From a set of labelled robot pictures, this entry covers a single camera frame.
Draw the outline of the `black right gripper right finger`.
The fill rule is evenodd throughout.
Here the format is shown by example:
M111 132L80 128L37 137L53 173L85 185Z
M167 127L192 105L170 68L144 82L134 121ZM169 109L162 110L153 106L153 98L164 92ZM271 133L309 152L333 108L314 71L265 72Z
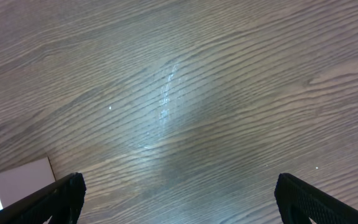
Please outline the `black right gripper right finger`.
M358 224L358 210L289 173L278 176L274 196L284 224Z

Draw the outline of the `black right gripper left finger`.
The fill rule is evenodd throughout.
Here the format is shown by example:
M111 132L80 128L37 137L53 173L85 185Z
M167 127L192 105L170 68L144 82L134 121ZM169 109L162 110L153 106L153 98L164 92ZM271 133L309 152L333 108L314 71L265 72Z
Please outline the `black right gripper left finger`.
M0 210L0 224L76 224L85 193L83 175L71 173Z

